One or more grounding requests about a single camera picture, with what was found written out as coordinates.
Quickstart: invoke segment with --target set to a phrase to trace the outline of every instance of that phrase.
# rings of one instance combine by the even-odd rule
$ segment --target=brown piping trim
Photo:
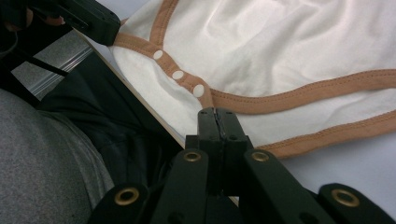
[[[244,97],[216,90],[212,93],[216,107],[226,107],[241,114],[267,114],[352,92],[387,88],[396,88],[396,69],[360,72],[265,97]]]
[[[152,58],[155,51],[161,49],[145,39],[123,33],[117,35],[114,45],[132,49],[150,58]],[[163,56],[156,62],[169,77],[172,77],[175,71],[181,71],[172,57],[164,51]],[[184,73],[186,76],[181,80],[177,80],[177,83],[188,91],[192,92],[192,87],[198,84],[205,86],[206,103],[202,104],[203,108],[213,105],[215,107],[228,108],[240,114],[274,113],[357,91],[396,88],[396,69],[385,69],[319,81],[294,91],[287,91],[272,96],[245,97],[209,89],[209,86],[201,78],[187,72]]]
[[[279,158],[287,158],[305,154],[319,147],[359,138],[374,137],[395,130],[396,110],[393,110],[370,119],[334,126],[318,133],[301,135],[256,148],[268,150]]]
[[[168,53],[166,53],[160,46],[156,46],[143,38],[118,33],[114,41],[114,46],[131,49],[149,57],[150,59],[153,59],[153,55],[157,50],[161,50],[163,52],[163,56],[160,59],[155,60],[155,62],[161,67],[165,74],[172,78],[172,74],[174,72],[182,71],[177,66],[176,62],[172,59],[172,57]],[[193,94],[193,89],[195,86],[199,84],[203,85],[204,95],[198,97],[197,99],[199,100],[203,108],[213,107],[212,93],[210,87],[200,77],[196,77],[187,72],[184,72],[183,78],[175,80],[175,82],[181,87],[184,87],[191,94]]]
[[[177,0],[164,0],[160,10],[157,13],[154,23],[152,24],[149,41],[157,46],[163,47],[166,28],[171,16],[177,6]]]

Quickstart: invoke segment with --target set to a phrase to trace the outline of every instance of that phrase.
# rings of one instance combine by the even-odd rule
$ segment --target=brass grommet
[[[346,200],[345,198],[341,197],[344,194],[350,198],[350,200]],[[332,197],[340,204],[343,204],[348,207],[357,207],[361,202],[359,201],[358,197],[356,197],[351,192],[344,190],[344,189],[334,189],[332,190]]]
[[[188,152],[184,154],[184,160],[186,161],[198,161],[201,159],[201,154],[196,152]]]
[[[255,161],[268,161],[270,159],[270,157],[263,153],[263,152],[253,152],[251,154],[251,157],[255,160]]]
[[[130,197],[125,197],[124,194],[126,193],[131,193],[132,195]],[[139,190],[137,190],[136,188],[126,188],[120,190],[116,194],[116,196],[114,197],[114,202],[120,206],[125,206],[136,202],[138,198],[139,198]]]

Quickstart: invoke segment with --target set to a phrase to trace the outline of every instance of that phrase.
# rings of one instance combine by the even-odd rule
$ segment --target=white fabric
[[[121,32],[149,40],[160,0]],[[178,1],[164,50],[212,89],[267,96],[303,85],[396,66],[396,1]],[[112,47],[123,75],[181,136],[196,134],[202,109],[146,56]],[[396,109],[396,90],[363,91],[269,115],[238,118],[254,146]]]

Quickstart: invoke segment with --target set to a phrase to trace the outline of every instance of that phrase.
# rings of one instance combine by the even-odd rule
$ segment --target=gray fabric
[[[85,223],[112,186],[68,119],[0,90],[0,223]]]

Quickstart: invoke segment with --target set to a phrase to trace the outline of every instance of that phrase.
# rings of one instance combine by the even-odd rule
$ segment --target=white button
[[[204,91],[205,91],[204,86],[201,85],[201,84],[199,84],[199,85],[196,85],[196,86],[194,87],[194,90],[192,91],[192,94],[193,94],[196,98],[198,98],[198,97],[201,97],[202,95],[204,95]]]
[[[162,56],[163,56],[163,51],[162,50],[157,50],[157,51],[155,51],[153,58],[155,60],[159,60]]]
[[[183,71],[176,71],[172,74],[172,79],[180,79],[184,76]]]

